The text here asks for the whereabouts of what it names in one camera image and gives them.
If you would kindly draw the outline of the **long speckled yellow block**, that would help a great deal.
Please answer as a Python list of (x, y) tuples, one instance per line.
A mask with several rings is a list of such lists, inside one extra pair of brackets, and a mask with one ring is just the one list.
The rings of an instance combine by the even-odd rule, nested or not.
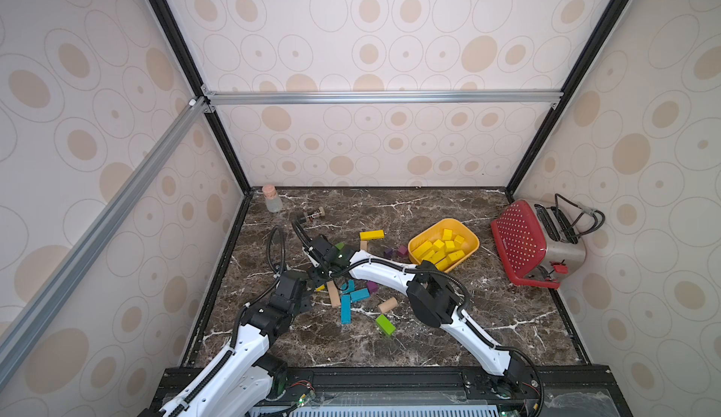
[(445, 259), (445, 257), (446, 257), (446, 255), (445, 255), (444, 250), (440, 250), (440, 251), (429, 250), (422, 257), (422, 261), (428, 261), (433, 264), (437, 264), (437, 263), (441, 262), (441, 260)]

